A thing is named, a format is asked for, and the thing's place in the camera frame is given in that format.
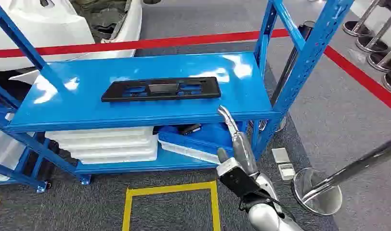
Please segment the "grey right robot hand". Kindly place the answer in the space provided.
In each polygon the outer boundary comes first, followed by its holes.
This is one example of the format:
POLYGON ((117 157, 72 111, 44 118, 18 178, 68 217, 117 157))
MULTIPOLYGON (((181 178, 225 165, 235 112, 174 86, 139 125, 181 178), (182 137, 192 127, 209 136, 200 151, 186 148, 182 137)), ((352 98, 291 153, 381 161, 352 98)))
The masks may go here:
POLYGON ((225 124, 231 135, 234 158, 241 165, 248 176, 256 179, 259 175, 258 167, 251 148, 251 144, 245 133, 238 129, 238 126, 232 118, 227 108, 220 105, 218 113, 223 117, 225 124))

